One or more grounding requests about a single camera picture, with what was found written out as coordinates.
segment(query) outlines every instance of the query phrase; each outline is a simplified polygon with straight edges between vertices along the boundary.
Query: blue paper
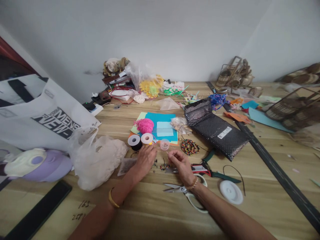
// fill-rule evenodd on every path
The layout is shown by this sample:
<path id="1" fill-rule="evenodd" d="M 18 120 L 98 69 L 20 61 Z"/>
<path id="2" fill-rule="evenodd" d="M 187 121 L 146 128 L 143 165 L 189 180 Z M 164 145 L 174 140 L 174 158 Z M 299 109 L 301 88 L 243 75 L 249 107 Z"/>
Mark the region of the blue paper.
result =
<path id="1" fill-rule="evenodd" d="M 156 133 L 158 137 L 173 136 L 173 128 L 170 122 L 157 122 Z"/>
<path id="2" fill-rule="evenodd" d="M 249 115 L 253 121 L 262 123 L 273 128 L 277 128 L 282 131 L 286 131 L 288 133 L 293 133 L 293 131 L 290 131 L 286 129 L 284 126 L 282 126 L 280 122 L 268 118 L 264 112 L 255 110 L 253 108 L 249 108 Z"/>
<path id="3" fill-rule="evenodd" d="M 175 114 L 162 114 L 162 113 L 147 113 L 145 118 L 149 118 L 150 120 L 153 121 L 154 123 L 154 128 L 157 129 L 157 123 L 158 122 L 171 122 L 171 118 L 175 118 L 176 115 Z M 172 141 L 178 141 L 178 134 L 177 131 L 175 129 L 173 130 L 173 136 L 165 136 L 165 137 L 161 137 L 158 136 L 156 131 L 153 131 L 154 133 L 152 133 L 157 140 L 161 140 L 161 139 L 168 139 L 169 142 Z"/>
<path id="4" fill-rule="evenodd" d="M 250 102 L 247 102 L 247 103 L 241 105 L 241 107 L 243 109 L 248 109 L 249 107 L 256 109 L 258 106 L 259 106 L 259 104 L 256 103 L 255 101 L 250 101 Z"/>

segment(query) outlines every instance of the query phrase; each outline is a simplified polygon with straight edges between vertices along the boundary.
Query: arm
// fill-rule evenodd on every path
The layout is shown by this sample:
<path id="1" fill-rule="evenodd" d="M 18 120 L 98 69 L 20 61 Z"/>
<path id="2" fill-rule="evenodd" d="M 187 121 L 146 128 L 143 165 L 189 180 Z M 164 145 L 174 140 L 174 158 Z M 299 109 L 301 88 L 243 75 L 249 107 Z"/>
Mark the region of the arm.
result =
<path id="1" fill-rule="evenodd" d="M 138 154 L 137 163 L 127 172 L 124 178 L 112 189 L 113 201 L 119 206 L 145 175 L 150 171 L 156 158 L 157 150 L 153 146 L 143 146 Z M 80 222 L 78 227 L 69 237 L 69 240 L 96 239 L 103 235 L 109 223 L 113 219 L 116 209 L 111 205 L 108 197 Z"/>
<path id="2" fill-rule="evenodd" d="M 168 158 L 178 168 L 184 185 L 192 186 L 195 182 L 195 176 L 192 173 L 188 157 L 181 151 L 173 150 L 169 152 Z M 192 193 L 232 239 L 276 239 L 257 221 L 218 197 L 203 184 L 197 183 Z"/>

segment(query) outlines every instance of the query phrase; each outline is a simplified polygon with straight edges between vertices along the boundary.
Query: hand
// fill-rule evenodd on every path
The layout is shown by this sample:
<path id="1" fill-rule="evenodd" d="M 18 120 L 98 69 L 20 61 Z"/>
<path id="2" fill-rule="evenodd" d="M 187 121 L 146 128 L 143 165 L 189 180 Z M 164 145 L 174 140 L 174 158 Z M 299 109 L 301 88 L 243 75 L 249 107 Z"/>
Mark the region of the hand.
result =
<path id="1" fill-rule="evenodd" d="M 179 150 L 173 150 L 168 153 L 168 158 L 176 165 L 183 184 L 185 186 L 192 186 L 196 176 L 193 175 L 188 156 Z"/>
<path id="2" fill-rule="evenodd" d="M 139 151 L 138 160 L 133 169 L 136 171 L 138 180 L 141 181 L 148 174 L 154 160 L 156 159 L 157 149 L 153 145 L 144 145 Z"/>

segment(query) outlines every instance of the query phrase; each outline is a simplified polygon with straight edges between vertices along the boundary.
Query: white tote bag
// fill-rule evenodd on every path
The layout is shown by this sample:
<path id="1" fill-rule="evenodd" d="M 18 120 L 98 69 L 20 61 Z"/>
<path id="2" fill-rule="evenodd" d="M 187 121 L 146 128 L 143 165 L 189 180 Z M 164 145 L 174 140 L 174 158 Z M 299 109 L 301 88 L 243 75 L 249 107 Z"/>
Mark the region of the white tote bag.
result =
<path id="1" fill-rule="evenodd" d="M 21 82 L 28 78 L 39 79 L 37 75 L 19 77 Z M 0 99 L 9 102 L 14 93 L 9 92 L 8 81 L 0 82 Z M 76 99 L 64 91 L 53 80 L 48 79 L 40 96 L 36 90 L 29 91 L 34 99 L 30 102 L 0 107 L 0 139 L 20 149 L 29 150 L 43 147 L 66 151 L 74 130 L 80 127 L 92 127 L 93 131 L 101 123 Z"/>

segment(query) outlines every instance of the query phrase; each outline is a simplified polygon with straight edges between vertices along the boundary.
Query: black mesh bag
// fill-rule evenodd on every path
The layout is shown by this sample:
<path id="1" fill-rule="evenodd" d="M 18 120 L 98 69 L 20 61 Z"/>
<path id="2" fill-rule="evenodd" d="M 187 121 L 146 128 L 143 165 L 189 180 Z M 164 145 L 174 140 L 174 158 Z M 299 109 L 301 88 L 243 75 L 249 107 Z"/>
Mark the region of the black mesh bag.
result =
<path id="1" fill-rule="evenodd" d="M 188 125 L 230 161 L 249 141 L 245 133 L 212 113 L 209 98 L 187 105 L 184 115 Z"/>

